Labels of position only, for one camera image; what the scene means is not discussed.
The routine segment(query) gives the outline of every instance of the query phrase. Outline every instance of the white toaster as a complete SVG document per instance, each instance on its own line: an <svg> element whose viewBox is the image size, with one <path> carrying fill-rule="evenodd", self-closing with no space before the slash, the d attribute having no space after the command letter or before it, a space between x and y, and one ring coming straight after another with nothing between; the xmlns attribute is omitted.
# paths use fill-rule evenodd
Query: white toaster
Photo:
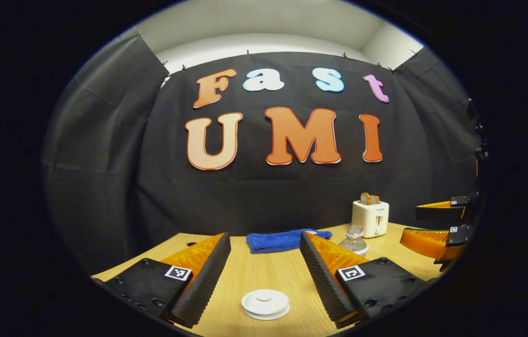
<svg viewBox="0 0 528 337"><path fill-rule="evenodd" d="M359 200L353 201L351 224L362 226L365 238L386 234L388 203L380 201L375 205L364 205Z"/></svg>

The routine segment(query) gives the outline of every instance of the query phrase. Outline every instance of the orange 3d-printed part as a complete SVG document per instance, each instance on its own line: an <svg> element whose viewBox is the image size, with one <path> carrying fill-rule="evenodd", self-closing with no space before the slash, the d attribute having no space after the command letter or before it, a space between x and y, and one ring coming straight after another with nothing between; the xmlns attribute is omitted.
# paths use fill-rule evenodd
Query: orange 3d-printed part
<svg viewBox="0 0 528 337"><path fill-rule="evenodd" d="M401 245L423 256L437 261L452 260L459 256L463 246L446 247L448 230L419 230L405 228L401 235Z"/></svg>
<svg viewBox="0 0 528 337"><path fill-rule="evenodd" d="M432 208L450 208L450 201L441 201L439 203L431 203L426 205L419 205L418 207L432 207Z"/></svg>
<svg viewBox="0 0 528 337"><path fill-rule="evenodd" d="M187 283L185 288L185 290L187 290L195 278L197 278L197 275L199 275L204 263L206 263L206 260L223 235L224 233L221 233L204 241L198 242L195 245L187 247L174 255L168 256L161 262L170 264L172 266L189 268L193 271L193 277L189 283Z"/></svg>
<svg viewBox="0 0 528 337"><path fill-rule="evenodd" d="M333 276L334 281L336 281L337 284L339 284L335 275L337 269L356 266L369 261L367 258L361 257L336 243L322 239L322 237L309 232L306 232L306 234L313 243L318 254L322 257L324 264L326 264L326 268L328 268L328 271L330 271L330 274Z"/></svg>

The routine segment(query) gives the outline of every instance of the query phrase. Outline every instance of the orange letter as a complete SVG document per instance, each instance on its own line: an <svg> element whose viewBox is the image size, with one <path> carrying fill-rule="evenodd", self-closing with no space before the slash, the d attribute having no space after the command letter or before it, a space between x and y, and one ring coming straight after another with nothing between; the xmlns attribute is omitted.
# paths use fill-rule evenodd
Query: orange letter
<svg viewBox="0 0 528 337"><path fill-rule="evenodd" d="M197 101L193 103L193 107L197 109L218 102L222 98L222 95L217 94L216 89L225 91L228 88L227 77L234 77L236 74L237 72L234 69L227 69L220 73L198 79L199 94L197 95Z"/></svg>
<svg viewBox="0 0 528 337"><path fill-rule="evenodd" d="M380 152L380 141L378 140L378 125L380 120L373 115L360 115L360 121L364 124L364 137L366 137L366 151L364 160L367 162L377 162L382 160Z"/></svg>
<svg viewBox="0 0 528 337"><path fill-rule="evenodd" d="M340 162L334 142L334 119L336 113L329 109L315 109L304 128L293 111L285 107L270 108L264 112L272 121L272 153L266 156L270 165L291 164L293 156L287 152L287 141L300 162L307 160L313 142L316 149L311 160L317 164Z"/></svg>
<svg viewBox="0 0 528 337"><path fill-rule="evenodd" d="M218 117L218 123L223 125L223 149L217 155L206 152L206 128L210 126L210 118L197 118L188 121L185 128L187 136L187 159L191 165L200 170L219 170L228 166L237 154L237 124L243 119L238 112L225 113Z"/></svg>

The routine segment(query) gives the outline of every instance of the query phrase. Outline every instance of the light blue letter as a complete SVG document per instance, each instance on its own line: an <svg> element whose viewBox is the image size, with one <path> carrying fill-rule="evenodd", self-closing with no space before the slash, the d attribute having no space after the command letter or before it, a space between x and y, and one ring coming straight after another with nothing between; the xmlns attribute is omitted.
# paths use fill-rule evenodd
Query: light blue letter
<svg viewBox="0 0 528 337"><path fill-rule="evenodd" d="M318 79L316 85L322 91L341 92L345 89L345 84L340 80L340 73L334 69L315 68L311 74Z"/></svg>

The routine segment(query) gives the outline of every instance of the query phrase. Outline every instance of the glass bottle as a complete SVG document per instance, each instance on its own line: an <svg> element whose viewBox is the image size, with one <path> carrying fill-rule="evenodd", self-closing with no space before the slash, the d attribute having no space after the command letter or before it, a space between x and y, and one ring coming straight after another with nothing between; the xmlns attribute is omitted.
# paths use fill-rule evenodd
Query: glass bottle
<svg viewBox="0 0 528 337"><path fill-rule="evenodd" d="M359 256L365 256L368 252L368 244L362 239L363 235L364 229L361 225L351 224L349 225L349 228L347 228L347 234L345 234L347 238L339 243L339 245Z"/></svg>

